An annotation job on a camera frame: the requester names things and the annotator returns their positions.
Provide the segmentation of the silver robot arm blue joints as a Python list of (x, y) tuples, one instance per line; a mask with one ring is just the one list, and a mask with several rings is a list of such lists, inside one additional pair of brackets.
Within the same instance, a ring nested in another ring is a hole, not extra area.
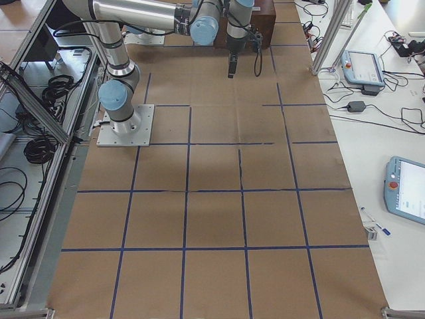
[(140, 71), (124, 45), (121, 26), (169, 31), (190, 36), (198, 45), (211, 44), (222, 16), (228, 19), (226, 37), (252, 36), (253, 1), (200, 1), (193, 5), (162, 1), (65, 1), (83, 23), (95, 23), (94, 34), (107, 60), (111, 80), (101, 85), (98, 96), (111, 120), (125, 122), (133, 116), (131, 103)]

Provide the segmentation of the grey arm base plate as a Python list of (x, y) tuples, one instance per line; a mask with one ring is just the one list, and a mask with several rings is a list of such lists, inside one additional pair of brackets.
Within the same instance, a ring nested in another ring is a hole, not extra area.
[(97, 139), (99, 147), (149, 146), (155, 106), (139, 104), (125, 122), (115, 122), (105, 112)]

